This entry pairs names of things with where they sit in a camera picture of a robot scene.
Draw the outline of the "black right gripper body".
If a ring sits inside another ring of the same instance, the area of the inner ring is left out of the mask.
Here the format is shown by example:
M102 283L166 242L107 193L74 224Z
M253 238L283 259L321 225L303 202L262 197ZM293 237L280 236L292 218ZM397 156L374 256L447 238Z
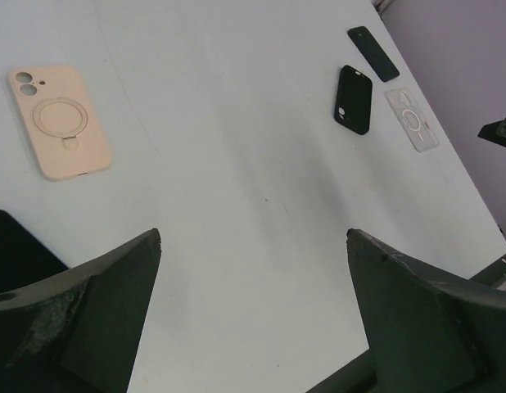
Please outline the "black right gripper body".
M506 147L506 118L492 124L484 125L478 137L501 147Z

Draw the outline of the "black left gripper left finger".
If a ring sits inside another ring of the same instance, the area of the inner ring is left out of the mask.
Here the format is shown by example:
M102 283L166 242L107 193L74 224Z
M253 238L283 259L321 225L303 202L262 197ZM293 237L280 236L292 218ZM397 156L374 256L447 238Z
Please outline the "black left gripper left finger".
M126 392L159 266L153 228L0 291L0 392Z

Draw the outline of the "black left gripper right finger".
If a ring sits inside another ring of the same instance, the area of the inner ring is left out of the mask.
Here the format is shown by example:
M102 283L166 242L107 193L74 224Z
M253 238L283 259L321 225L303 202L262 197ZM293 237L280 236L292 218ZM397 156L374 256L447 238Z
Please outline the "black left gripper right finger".
M360 229L346 248L368 349L317 392L506 392L506 291Z

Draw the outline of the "black phone case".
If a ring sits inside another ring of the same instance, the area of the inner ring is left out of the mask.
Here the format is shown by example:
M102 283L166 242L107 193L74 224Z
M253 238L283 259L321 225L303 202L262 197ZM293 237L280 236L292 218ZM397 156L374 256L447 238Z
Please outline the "black phone case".
M372 80L352 66L344 65L339 75L334 120L364 136L369 131L372 96Z

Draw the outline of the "beige ring phone case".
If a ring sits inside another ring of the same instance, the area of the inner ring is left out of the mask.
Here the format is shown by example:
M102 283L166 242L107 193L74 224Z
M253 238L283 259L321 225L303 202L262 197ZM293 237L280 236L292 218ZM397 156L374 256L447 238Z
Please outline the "beige ring phone case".
M108 169L112 151L79 72L71 65L22 67L12 92L38 166L52 181Z

